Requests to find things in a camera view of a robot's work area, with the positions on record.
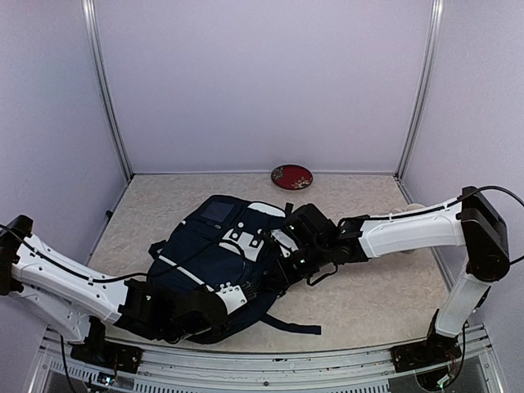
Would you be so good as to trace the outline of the navy blue backpack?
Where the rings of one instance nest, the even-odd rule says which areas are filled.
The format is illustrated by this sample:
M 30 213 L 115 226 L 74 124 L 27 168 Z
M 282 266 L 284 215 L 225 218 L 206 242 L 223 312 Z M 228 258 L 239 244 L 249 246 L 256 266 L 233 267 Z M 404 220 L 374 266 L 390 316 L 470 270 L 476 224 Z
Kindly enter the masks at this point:
M 320 335 L 319 325 L 287 323 L 269 314 L 275 301 L 285 293 L 279 286 L 280 248 L 270 237 L 282 230 L 293 205 L 279 208 L 260 201 L 213 195 L 181 221 L 169 238 L 150 246 L 153 259 L 148 282 L 185 295 L 198 289 L 214 292 L 230 282 L 243 290 L 246 282 L 264 286 L 265 302 L 245 305 L 229 314 L 218 327 L 190 328 L 189 341 L 210 345 L 262 322 L 278 330 Z

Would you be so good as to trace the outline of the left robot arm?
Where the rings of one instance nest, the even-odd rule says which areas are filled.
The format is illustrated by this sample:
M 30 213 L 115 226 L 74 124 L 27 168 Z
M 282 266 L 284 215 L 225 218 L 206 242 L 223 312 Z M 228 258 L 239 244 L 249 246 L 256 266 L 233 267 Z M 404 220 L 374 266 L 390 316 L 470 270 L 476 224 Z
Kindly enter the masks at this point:
M 198 280 L 196 289 L 178 294 L 144 273 L 107 276 L 56 252 L 32 227 L 25 215 L 1 227 L 1 294 L 61 334 L 73 358 L 85 363 L 135 373 L 142 350 L 107 340 L 107 327 L 176 344 L 219 332 L 255 297 L 247 284 L 211 287 Z

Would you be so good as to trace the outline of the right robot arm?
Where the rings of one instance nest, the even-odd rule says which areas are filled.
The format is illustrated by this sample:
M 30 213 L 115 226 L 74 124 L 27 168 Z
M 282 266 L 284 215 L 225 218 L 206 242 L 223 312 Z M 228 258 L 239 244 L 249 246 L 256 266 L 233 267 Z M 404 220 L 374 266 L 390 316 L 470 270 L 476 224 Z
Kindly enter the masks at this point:
M 289 253 L 280 267 L 285 285 L 323 266 L 363 263 L 397 252 L 439 246 L 465 247 L 465 266 L 445 303 L 435 312 L 425 339 L 394 346 L 396 372 L 430 367 L 465 354 L 460 335 L 491 286 L 516 263 L 508 249 L 507 224 L 484 196 L 494 186 L 465 187 L 455 198 L 388 215 L 360 215 L 333 223 L 313 204 L 301 206 L 271 232 Z

